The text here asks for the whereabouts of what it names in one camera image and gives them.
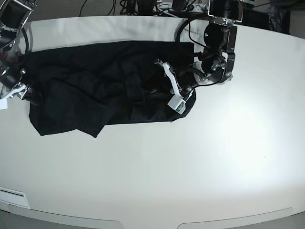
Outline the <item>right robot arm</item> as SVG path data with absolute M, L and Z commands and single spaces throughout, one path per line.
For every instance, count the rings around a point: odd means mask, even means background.
M 36 6 L 35 0 L 5 0 L 0 6 L 0 83 L 9 91 L 6 95 L 0 95 L 2 100 L 16 95 L 22 100 L 34 101 L 35 91 L 22 79 L 26 73 L 21 68 L 22 62 L 13 63 L 8 60 L 8 55 L 20 34 L 25 40 L 23 57 L 30 53 L 24 25 Z

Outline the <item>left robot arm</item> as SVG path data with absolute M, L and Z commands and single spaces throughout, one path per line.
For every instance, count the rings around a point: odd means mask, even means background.
M 213 86 L 231 80 L 235 61 L 235 42 L 237 27 L 241 22 L 243 4 L 239 0 L 211 0 L 200 12 L 193 12 L 192 3 L 174 0 L 169 7 L 156 8 L 160 14 L 177 16 L 182 13 L 185 20 L 179 24 L 174 34 L 178 51 L 192 60 L 187 65 L 169 65 L 169 75 L 165 80 L 157 80 L 153 91 L 181 94 L 187 100 L 197 87 Z M 194 20 L 208 21 L 204 29 L 203 41 L 191 39 L 190 43 L 181 42 L 183 30 L 190 31 Z

